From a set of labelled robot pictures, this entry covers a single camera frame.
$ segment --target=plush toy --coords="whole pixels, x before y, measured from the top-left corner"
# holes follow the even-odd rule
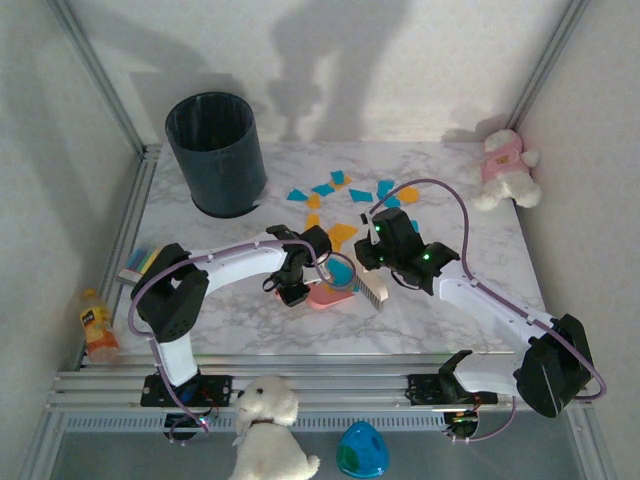
[[[279,377],[260,377],[238,392],[236,468],[230,480],[307,480],[320,459],[307,455],[287,427],[298,417],[298,397]]]
[[[522,139],[513,130],[500,130],[484,141],[482,193],[473,201],[479,210],[491,210],[503,198],[513,198],[521,207],[540,203],[542,190],[531,178],[531,168],[540,160],[537,151],[522,152]]]

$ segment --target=aluminum frame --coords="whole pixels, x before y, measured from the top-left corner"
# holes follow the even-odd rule
[[[158,146],[143,145],[68,3],[65,0],[49,0],[48,3],[141,160],[100,286],[100,293],[107,305],[115,309],[122,290],[114,281],[115,274],[124,266],[133,249],[160,149]],[[589,0],[569,2],[514,107],[507,128],[517,129],[521,125],[588,3]],[[451,409],[448,406],[410,407],[404,397],[406,375],[433,373],[449,356],[204,356],[198,357],[198,361],[203,373],[233,375],[236,389],[265,373],[288,377],[301,396],[302,412],[346,410],[387,412],[390,415],[409,410],[415,412],[416,409]],[[54,379],[45,413],[27,453],[21,480],[50,477],[62,436],[69,419],[74,415],[127,412],[135,417],[164,415],[177,410],[139,406],[144,377],[155,370],[150,356],[123,357],[123,363],[117,366],[82,366],[80,356],[79,359],[76,371],[59,372]],[[322,386],[322,394],[317,393],[319,385]],[[509,399],[501,397],[500,404],[495,408],[509,409]],[[615,479],[616,474],[591,406],[571,405],[567,408],[567,414],[585,477],[589,480]]]

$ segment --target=orange paper shape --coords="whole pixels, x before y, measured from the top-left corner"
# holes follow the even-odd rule
[[[307,217],[307,224],[304,229],[309,230],[311,227],[315,227],[316,225],[320,225],[320,215],[317,213],[310,213]]]
[[[416,203],[420,200],[420,192],[414,187],[405,187],[396,195],[398,200],[404,203]]]
[[[336,223],[327,233],[330,238],[335,238],[340,243],[344,243],[358,233],[358,229],[344,223]]]
[[[342,242],[331,235],[329,235],[329,240],[331,240],[331,250],[334,252],[340,252]]]
[[[329,185],[334,189],[334,190],[340,190],[342,187],[344,187],[345,185],[349,185],[351,183],[351,177],[349,175],[345,175],[344,176],[344,183],[342,183],[341,185],[336,185],[336,183],[331,180],[329,182]]]
[[[309,208],[312,208],[313,210],[316,210],[322,206],[322,203],[320,202],[320,195],[318,195],[317,193],[311,195],[309,197],[309,200],[307,200],[305,203]]]

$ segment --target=white wall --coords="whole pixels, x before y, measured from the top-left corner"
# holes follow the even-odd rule
[[[521,214],[547,306],[585,324],[609,394],[596,411],[638,478],[640,3],[594,1],[521,129],[543,202]]]
[[[71,0],[146,142],[224,90],[263,140],[482,140],[567,0]]]
[[[13,480],[78,351],[72,297],[102,277],[134,156],[46,2],[1,10],[0,476]]]

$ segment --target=bottle label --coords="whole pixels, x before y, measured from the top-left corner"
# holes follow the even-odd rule
[[[80,314],[87,343],[97,342],[111,332],[110,315],[104,308],[88,308]]]

